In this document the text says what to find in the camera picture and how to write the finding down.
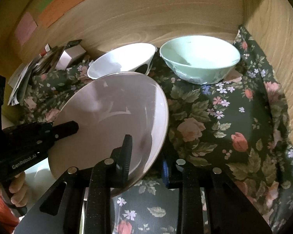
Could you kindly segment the left hand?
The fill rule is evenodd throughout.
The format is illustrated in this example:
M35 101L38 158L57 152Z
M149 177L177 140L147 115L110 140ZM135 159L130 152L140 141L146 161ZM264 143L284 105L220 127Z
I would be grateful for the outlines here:
M9 192L12 193L11 203L18 208L24 207L28 203L28 186L25 181L26 174L25 172L21 172L20 174L16 175L12 183L9 187ZM0 197L2 197L2 192L4 189L0 184Z

